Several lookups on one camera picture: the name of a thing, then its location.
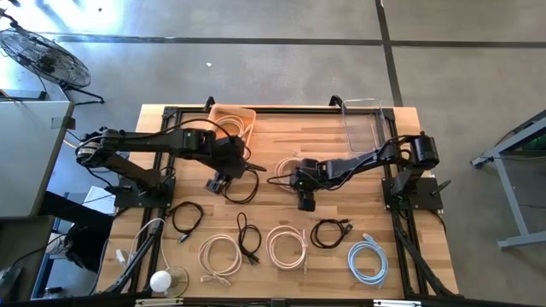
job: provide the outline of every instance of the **white ball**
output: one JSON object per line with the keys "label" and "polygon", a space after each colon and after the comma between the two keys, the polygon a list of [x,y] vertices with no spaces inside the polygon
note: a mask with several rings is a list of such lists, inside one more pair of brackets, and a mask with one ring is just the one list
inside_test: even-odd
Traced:
{"label": "white ball", "polygon": [[150,286],[154,292],[163,293],[171,286],[171,281],[171,275],[167,271],[157,271],[150,279]]}

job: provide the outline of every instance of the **wooden table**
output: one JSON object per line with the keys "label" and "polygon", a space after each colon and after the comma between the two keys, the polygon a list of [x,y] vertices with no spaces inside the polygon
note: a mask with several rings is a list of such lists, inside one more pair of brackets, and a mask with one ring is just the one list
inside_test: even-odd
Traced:
{"label": "wooden table", "polygon": [[[164,107],[165,105],[143,105],[136,131],[159,130]],[[395,107],[394,113],[399,135],[419,133],[421,127],[415,108]],[[206,115],[185,114],[183,120],[196,117],[204,118]],[[302,157],[319,160],[349,156],[343,124],[339,114],[259,113],[250,144],[253,151],[250,161],[262,165],[268,171],[259,174],[258,194],[246,205],[230,203],[224,197],[211,194],[204,189],[206,180],[212,177],[213,170],[195,161],[176,159],[177,188],[172,204],[191,200],[203,205],[205,210],[205,217],[200,227],[183,244],[177,243],[180,234],[172,227],[170,217],[164,233],[163,242],[169,265],[182,266],[189,274],[189,286],[184,297],[402,298],[404,296],[391,215],[383,205],[380,186],[380,179],[384,176],[382,168],[354,176],[337,191],[316,192],[317,209],[314,212],[298,211],[295,194],[265,183],[266,178],[274,176],[273,170],[276,163],[280,159],[292,156],[294,152]],[[204,128],[205,124],[197,123],[194,127]],[[154,154],[132,153],[130,159],[144,168],[152,168]],[[244,198],[253,185],[253,175],[246,174],[241,180],[234,181],[229,194],[233,198]],[[220,233],[236,239],[238,234],[236,216],[241,211],[247,214],[249,223],[258,226],[264,240],[271,229],[284,224],[299,230],[305,229],[309,234],[321,218],[349,218],[354,229],[333,250],[314,247],[307,236],[309,269],[305,275],[302,269],[283,271],[275,267],[266,255],[263,242],[257,253],[261,264],[253,267],[246,258],[243,258],[241,269],[228,277],[232,283],[231,287],[222,286],[216,281],[201,283],[199,279],[205,273],[197,260],[197,251],[201,243],[210,236]],[[197,217],[197,210],[183,208],[177,214],[177,225],[191,226]],[[141,226],[141,220],[142,209],[135,208],[124,212],[114,221],[97,285],[98,291],[111,285],[122,272],[121,266],[115,259],[115,250],[131,248],[131,242]],[[428,211],[416,211],[415,222],[422,256],[438,278],[452,292],[457,293],[442,224]],[[381,288],[358,282],[347,267],[347,252],[355,242],[362,239],[363,233],[372,235],[386,251],[388,257],[389,271],[386,282]],[[324,242],[335,240],[339,236],[339,230],[323,225],[319,236]],[[256,242],[257,235],[251,232],[247,236],[245,245],[253,247]],[[290,238],[283,238],[277,245],[276,255],[284,262],[292,262],[300,255],[299,243]],[[231,245],[219,242],[212,248],[211,264],[216,269],[226,268],[231,264],[234,256]],[[414,289],[417,289],[415,266],[411,257],[409,255],[407,257],[412,285]],[[145,258],[143,263],[139,288],[144,284],[148,258]],[[361,252],[357,259],[357,267],[364,274],[373,275],[379,268],[379,259],[373,252]],[[160,256],[157,269],[164,268],[165,264]]]}

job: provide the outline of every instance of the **blue cable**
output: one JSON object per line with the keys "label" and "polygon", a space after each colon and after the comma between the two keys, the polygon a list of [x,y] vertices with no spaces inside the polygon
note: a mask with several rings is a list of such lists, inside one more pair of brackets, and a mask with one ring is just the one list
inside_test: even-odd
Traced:
{"label": "blue cable", "polygon": [[[385,251],[381,248],[381,246],[375,243],[375,240],[374,238],[372,238],[371,235],[364,234],[363,238],[364,240],[355,243],[355,245],[353,245],[349,250],[349,254],[347,254],[347,263],[349,264],[349,269],[351,269],[352,273],[355,275],[355,277],[357,277],[360,282],[366,285],[378,285],[379,287],[381,287],[383,285],[383,282],[385,282],[386,272],[389,270],[389,263],[386,259]],[[358,253],[363,249],[373,250],[377,253],[381,260],[381,270],[375,276],[362,274],[358,271],[357,268],[355,268],[355,259]]]}

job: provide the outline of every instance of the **black fan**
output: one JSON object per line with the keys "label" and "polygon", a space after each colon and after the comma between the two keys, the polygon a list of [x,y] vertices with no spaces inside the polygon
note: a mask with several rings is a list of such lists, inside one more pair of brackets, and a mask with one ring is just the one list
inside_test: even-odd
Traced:
{"label": "black fan", "polygon": [[76,104],[104,103],[102,97],[81,90],[91,83],[91,76],[77,57],[55,42],[23,29],[2,11],[1,16],[12,20],[12,28],[0,31],[0,46],[10,58],[39,77],[58,84],[63,90],[76,90],[100,99]]}

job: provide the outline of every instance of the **concrete floor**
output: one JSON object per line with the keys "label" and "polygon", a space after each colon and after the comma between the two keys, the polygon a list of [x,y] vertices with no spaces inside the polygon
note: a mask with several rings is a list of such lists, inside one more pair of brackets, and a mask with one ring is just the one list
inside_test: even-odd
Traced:
{"label": "concrete floor", "polygon": [[[40,32],[381,38],[373,0],[21,2],[18,9],[7,1],[0,1],[0,7],[9,6],[24,27]],[[546,40],[546,3],[540,0],[383,3],[392,39]],[[393,104],[382,47],[62,45],[90,69],[88,90],[107,100],[102,106],[77,107],[78,133],[101,125],[130,130],[143,103],[202,103],[208,96],[222,103],[323,105],[338,94]],[[404,105],[418,108],[422,127],[436,138],[442,162],[435,173],[453,181],[443,192],[444,219],[460,292],[469,298],[544,304],[546,244],[498,250],[496,239],[517,235],[514,219],[494,170],[476,171],[468,161],[546,107],[546,68],[538,65],[546,61],[546,50],[394,48],[393,54]],[[0,58],[0,66],[0,87],[41,88],[35,76],[10,59]],[[54,87],[49,89],[59,97]],[[73,151],[63,148],[49,189],[84,192],[91,184],[101,186],[75,164]],[[525,214],[530,228],[544,230],[545,210]]]}

